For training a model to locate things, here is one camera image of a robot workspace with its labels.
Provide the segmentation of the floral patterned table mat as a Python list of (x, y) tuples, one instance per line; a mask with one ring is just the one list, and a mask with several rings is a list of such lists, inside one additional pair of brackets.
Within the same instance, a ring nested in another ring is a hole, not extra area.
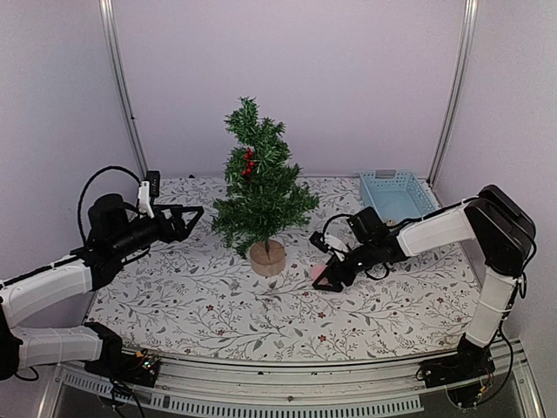
[(326, 255), (310, 235), (347, 243), (343, 213), (361, 207), (355, 178), (313, 178), (320, 199), (311, 223), (281, 233), (285, 270), (261, 277), (211, 229), (222, 179), (166, 179), (160, 201), (202, 206), (191, 236), (154, 246), (99, 290), (88, 313), (130, 347), (242, 361), (356, 361), (454, 348), (473, 317), (480, 288), (457, 244), (361, 274), (341, 293), (312, 287)]

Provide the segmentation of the wooden tree stump base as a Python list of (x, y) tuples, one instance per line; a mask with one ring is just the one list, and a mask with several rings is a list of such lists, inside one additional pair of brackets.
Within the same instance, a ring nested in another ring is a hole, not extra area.
[(280, 274), (285, 269), (286, 252), (285, 247), (274, 239), (255, 243), (249, 251), (252, 270), (262, 277), (272, 277)]

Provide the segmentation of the front aluminium rail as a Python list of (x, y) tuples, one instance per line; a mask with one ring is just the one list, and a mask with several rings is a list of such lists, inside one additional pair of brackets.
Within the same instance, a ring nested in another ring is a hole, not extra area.
[(491, 374), (428, 387), (422, 355), (263, 362), (165, 355), (156, 383), (118, 394), (78, 363), (53, 372), (42, 417), (546, 417), (518, 340), (491, 348)]

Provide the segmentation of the pink pompom ornament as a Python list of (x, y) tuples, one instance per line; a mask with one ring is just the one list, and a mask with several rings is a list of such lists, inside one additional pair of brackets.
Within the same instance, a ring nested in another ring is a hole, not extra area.
[(313, 282), (319, 283), (321, 281), (322, 274), (327, 269), (326, 264), (315, 264), (311, 267), (311, 278)]

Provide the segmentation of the right aluminium corner post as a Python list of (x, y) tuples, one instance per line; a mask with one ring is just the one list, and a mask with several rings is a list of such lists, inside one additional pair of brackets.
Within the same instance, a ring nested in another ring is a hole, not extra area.
[(440, 128), (439, 139), (433, 155), (433, 162), (427, 176), (427, 182), (431, 187), (434, 187), (439, 181), (442, 166), (448, 151), (453, 126), (456, 121), (460, 96), (466, 78), (466, 69), (473, 49), (473, 38), (478, 14), (478, 6), (478, 0), (465, 1), (460, 30), (460, 40), (453, 72), (453, 81), (451, 83), (449, 97), (446, 104), (446, 111)]

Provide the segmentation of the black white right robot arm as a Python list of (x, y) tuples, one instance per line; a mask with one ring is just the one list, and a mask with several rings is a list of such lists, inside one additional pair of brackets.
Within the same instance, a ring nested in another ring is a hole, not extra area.
[(450, 372), (456, 379), (467, 380), (481, 369), (516, 299), (527, 294), (526, 269), (538, 251), (532, 218), (496, 185), (487, 185), (458, 203), (393, 224), (387, 224), (372, 206), (343, 217), (357, 246), (346, 246), (326, 227), (310, 238), (321, 252), (331, 255), (313, 279), (316, 290), (339, 293), (351, 286), (358, 274), (368, 274), (376, 266), (387, 269), (463, 242), (478, 246), (485, 266), (480, 298), (460, 337), (457, 354), (450, 361)]

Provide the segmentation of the aluminium corner post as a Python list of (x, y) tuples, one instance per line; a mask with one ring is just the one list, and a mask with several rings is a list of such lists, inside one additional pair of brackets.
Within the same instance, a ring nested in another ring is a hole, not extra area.
[(433, 162), (427, 176), (427, 182), (431, 187), (434, 187), (439, 181), (442, 166), (448, 151), (453, 126), (456, 121), (460, 96), (466, 78), (466, 69), (473, 49), (473, 38), (478, 14), (478, 6), (478, 0), (465, 1), (460, 30), (460, 40), (453, 72), (453, 81), (451, 83), (449, 97), (446, 104), (446, 111), (440, 128), (439, 139), (433, 155)]
[(138, 166), (138, 173), (144, 177), (149, 170), (147, 157), (141, 142), (136, 114), (133, 110), (131, 96), (124, 72), (124, 62), (118, 42), (114, 3), (111, 0), (99, 2), (101, 23), (103, 26), (106, 47), (111, 62), (111, 70), (115, 80), (119, 103), (124, 115), (124, 125), (131, 144), (131, 151)]

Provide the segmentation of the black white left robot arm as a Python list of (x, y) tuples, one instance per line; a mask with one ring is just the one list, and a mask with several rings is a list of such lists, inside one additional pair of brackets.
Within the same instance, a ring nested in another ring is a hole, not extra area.
[(28, 328), (22, 322), (70, 297), (108, 286), (151, 245), (182, 242), (204, 213), (201, 206), (156, 205), (129, 219), (121, 195), (98, 198), (88, 211), (83, 246), (47, 266), (9, 279), (1, 289), (1, 378), (39, 365), (82, 361), (87, 371), (131, 383), (151, 377), (143, 361), (122, 351), (122, 338), (87, 322), (72, 328)]

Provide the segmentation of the left aluminium corner post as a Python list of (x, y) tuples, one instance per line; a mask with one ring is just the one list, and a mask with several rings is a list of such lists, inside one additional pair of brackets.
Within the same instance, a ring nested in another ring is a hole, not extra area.
[(115, 80), (119, 103), (124, 115), (124, 125), (131, 144), (131, 151), (138, 166), (138, 173), (144, 177), (149, 170), (147, 157), (141, 142), (136, 114), (133, 110), (131, 96), (124, 72), (124, 62), (118, 42), (114, 3), (111, 0), (99, 2), (101, 23), (103, 26), (106, 47), (111, 62), (111, 70)]

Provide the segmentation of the small red berry sprig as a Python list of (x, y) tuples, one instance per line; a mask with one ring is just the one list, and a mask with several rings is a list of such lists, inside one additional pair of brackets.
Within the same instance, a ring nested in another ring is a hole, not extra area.
[(255, 153), (251, 148), (245, 149), (243, 161), (245, 165), (243, 170), (241, 171), (241, 175), (244, 179), (250, 180), (252, 178), (252, 175), (255, 173), (256, 166)]

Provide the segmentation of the light blue plastic basket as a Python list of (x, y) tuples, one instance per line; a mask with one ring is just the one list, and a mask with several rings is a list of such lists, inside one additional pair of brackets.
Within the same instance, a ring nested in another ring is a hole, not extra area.
[(372, 207), (384, 222), (421, 218), (439, 208), (416, 176), (406, 170), (361, 172), (359, 194), (362, 205)]

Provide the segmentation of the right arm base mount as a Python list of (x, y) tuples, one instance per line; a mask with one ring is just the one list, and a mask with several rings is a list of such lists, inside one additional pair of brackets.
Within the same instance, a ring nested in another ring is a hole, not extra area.
[(498, 387), (494, 387), (496, 366), (490, 345), (476, 347), (462, 337), (457, 352), (445, 357), (422, 361), (414, 378), (426, 388), (450, 386), (446, 391), (449, 401), (461, 410), (469, 410), (488, 403), (507, 385), (513, 372), (514, 350), (511, 341), (502, 331), (500, 341), (509, 350), (510, 362)]

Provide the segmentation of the small green christmas tree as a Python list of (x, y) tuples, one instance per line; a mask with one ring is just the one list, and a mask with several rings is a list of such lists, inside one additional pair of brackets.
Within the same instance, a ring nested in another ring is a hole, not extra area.
[[(285, 124), (259, 115), (255, 98), (241, 97), (239, 108), (225, 116), (225, 130), (237, 141), (225, 163), (225, 196), (214, 200), (212, 230), (226, 248), (246, 258), (257, 242), (290, 228), (307, 226), (319, 207), (318, 194), (299, 181), (301, 167), (289, 162)], [(244, 179), (245, 149), (255, 153), (255, 173)]]

